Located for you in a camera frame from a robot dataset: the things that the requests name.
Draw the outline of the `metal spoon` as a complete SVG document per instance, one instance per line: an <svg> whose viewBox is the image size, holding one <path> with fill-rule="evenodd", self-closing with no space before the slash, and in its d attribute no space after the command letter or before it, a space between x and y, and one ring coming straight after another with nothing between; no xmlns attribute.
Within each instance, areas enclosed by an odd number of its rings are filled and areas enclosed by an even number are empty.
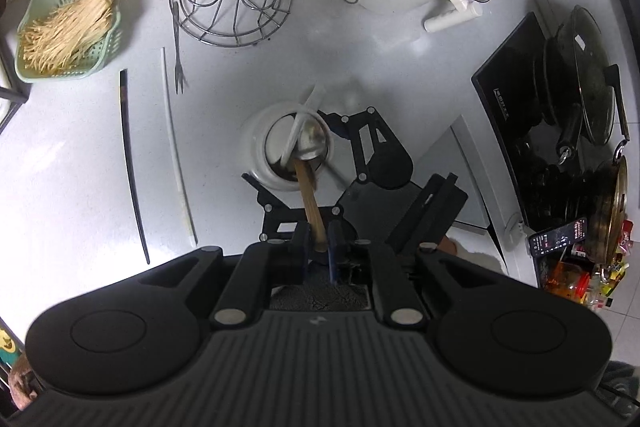
<svg viewBox="0 0 640 427"><path fill-rule="evenodd" d="M347 190L349 183L329 161L329 147L326 142L326 132L314 118L309 118L303 123L302 130L294 148L293 156L296 159L313 162L318 161L319 166L329 173L336 185L342 190Z"/></svg>

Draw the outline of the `white ceramic spoon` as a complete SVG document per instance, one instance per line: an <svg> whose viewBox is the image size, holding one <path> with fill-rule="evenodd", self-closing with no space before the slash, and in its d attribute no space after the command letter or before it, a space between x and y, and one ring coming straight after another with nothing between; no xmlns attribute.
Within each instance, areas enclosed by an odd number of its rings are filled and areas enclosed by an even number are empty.
<svg viewBox="0 0 640 427"><path fill-rule="evenodd" d="M288 165L288 161L290 160L294 152L295 145L298 142L299 135L303 131L304 124L306 124L306 121L311 116L317 114L317 110L319 109L325 95L326 89L320 86L320 84L315 84L310 95L308 95L308 98L306 98L306 101L304 102L305 109L295 115L292 129L288 134L288 139L285 141L285 146L280 158L281 167Z"/></svg>

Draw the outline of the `white ceramic jar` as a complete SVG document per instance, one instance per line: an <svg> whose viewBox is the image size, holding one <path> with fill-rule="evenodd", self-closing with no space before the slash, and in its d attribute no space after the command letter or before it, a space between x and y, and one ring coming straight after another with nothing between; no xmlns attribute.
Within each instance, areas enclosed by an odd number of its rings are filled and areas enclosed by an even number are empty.
<svg viewBox="0 0 640 427"><path fill-rule="evenodd" d="M326 159L334 153L334 142L330 129L320 118L318 112L292 101L272 104L256 113L242 126L239 142L239 165L263 186L274 191L297 192L299 190L295 171L280 167L282 148L288 139L285 130L293 126L298 112L309 114L326 132L326 157L311 161L311 165L320 174L324 170Z"/></svg>

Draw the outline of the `white chopstick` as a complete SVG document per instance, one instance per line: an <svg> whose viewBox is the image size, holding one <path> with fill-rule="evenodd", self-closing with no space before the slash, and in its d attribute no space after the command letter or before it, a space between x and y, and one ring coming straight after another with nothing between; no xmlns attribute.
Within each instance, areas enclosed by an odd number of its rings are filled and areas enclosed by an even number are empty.
<svg viewBox="0 0 640 427"><path fill-rule="evenodd" d="M162 87L165 106L165 121L167 136L169 142L169 150L171 155L172 169L174 169L175 182L181 206L181 211L186 226L186 235L188 236L190 245L195 247L198 245L198 234L196 234L194 220L192 216L191 206L188 193L186 193L186 184L184 183L181 158L177 144L177 135L174 123L174 115L172 115L171 96L169 93L169 78L166 61L165 48L160 49L160 72L162 73Z"/></svg>

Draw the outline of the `black induction cooktop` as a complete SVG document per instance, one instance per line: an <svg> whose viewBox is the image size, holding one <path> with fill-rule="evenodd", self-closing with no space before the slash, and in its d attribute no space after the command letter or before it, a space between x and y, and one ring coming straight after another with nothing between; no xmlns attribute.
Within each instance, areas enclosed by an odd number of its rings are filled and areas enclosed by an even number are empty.
<svg viewBox="0 0 640 427"><path fill-rule="evenodd" d="M605 146L594 146L581 136L578 155L558 164L555 145L561 131L549 124L541 98L541 52L552 37L544 35L536 15L529 13L472 77L506 161L524 225L535 232L594 216L597 169L613 157L617 144L612 134L620 132L615 119Z"/></svg>

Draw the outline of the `black wok with lid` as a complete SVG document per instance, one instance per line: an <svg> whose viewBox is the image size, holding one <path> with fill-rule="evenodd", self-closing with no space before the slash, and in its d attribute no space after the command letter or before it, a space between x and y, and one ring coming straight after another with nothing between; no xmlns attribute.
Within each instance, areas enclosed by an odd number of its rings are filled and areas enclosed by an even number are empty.
<svg viewBox="0 0 640 427"><path fill-rule="evenodd" d="M620 68L608 59L602 31L583 6L575 5L544 44L541 76L549 124L561 131L555 145L558 164L578 155L581 136L594 146L608 144L615 119L623 135L613 155L619 160L630 141Z"/></svg>

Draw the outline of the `black chopstick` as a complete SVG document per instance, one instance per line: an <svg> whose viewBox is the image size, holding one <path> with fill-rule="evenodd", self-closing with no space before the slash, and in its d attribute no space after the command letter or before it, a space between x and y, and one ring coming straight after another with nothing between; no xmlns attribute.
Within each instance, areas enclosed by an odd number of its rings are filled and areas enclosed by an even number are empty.
<svg viewBox="0 0 640 427"><path fill-rule="evenodd" d="M141 217L140 204L138 199L136 174L134 173L134 162L132 161L132 146L130 136L129 121L129 98L128 98L128 72L122 69L118 74L118 91L119 91L119 110L120 110L120 127L122 127L122 147L124 148L125 167L127 173L127 181L131 200L132 211L134 212L134 221L140 239L141 248L145 263L151 264L148 243L144 233L144 226Z"/></svg>

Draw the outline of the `small metal fork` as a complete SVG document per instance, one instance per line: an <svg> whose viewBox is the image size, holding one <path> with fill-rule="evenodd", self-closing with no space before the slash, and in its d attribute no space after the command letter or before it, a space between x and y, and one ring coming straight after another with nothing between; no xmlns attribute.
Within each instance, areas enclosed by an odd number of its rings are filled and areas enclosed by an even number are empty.
<svg viewBox="0 0 640 427"><path fill-rule="evenodd" d="M180 53L180 20L179 7L177 0L169 0L169 9L171 12L172 32L174 33L174 50L175 50L175 66L174 79L175 90L177 94L183 94L186 87L186 76L183 72L181 53Z"/></svg>

